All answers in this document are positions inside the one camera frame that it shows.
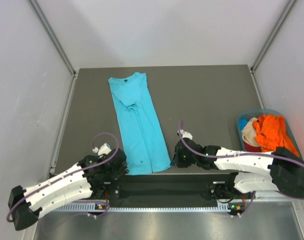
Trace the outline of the cyan t shirt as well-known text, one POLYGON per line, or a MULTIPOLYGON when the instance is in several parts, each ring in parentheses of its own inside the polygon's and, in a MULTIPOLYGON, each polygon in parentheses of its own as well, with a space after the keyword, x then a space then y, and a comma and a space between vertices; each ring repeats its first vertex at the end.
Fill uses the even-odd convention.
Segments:
POLYGON ((170 157, 151 99, 147 75, 135 72, 108 80, 130 175, 170 168, 170 157))

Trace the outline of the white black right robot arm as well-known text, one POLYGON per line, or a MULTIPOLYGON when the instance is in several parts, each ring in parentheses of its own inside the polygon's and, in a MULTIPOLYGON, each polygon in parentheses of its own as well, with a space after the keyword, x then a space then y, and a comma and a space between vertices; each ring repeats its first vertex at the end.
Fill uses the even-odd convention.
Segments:
POLYGON ((175 146, 171 165, 229 171, 223 183, 212 189, 219 198, 236 198, 253 191, 276 191, 304 199, 304 161, 283 147, 270 152, 247 152, 221 146, 201 146, 189 138, 175 146))

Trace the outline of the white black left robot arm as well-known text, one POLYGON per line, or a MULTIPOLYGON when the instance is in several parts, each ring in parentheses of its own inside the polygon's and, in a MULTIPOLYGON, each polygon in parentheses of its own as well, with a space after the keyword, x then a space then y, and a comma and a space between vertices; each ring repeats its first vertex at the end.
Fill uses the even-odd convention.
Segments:
POLYGON ((7 220, 16 231, 34 225, 49 212, 79 200, 102 199, 107 186, 127 173, 127 157, 120 149, 88 155, 63 173, 30 187, 11 190, 7 220))

